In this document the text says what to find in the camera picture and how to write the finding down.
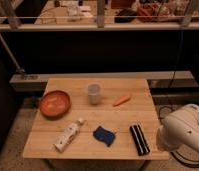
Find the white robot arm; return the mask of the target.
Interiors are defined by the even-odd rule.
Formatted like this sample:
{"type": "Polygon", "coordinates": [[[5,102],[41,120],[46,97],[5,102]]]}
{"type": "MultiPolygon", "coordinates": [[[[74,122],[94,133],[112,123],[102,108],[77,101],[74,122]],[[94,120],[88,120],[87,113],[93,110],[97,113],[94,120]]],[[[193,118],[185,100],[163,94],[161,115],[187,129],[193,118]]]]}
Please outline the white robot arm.
{"type": "Polygon", "coordinates": [[[182,144],[199,153],[199,106],[187,104],[162,119],[158,141],[166,151],[176,151],[182,144]]]}

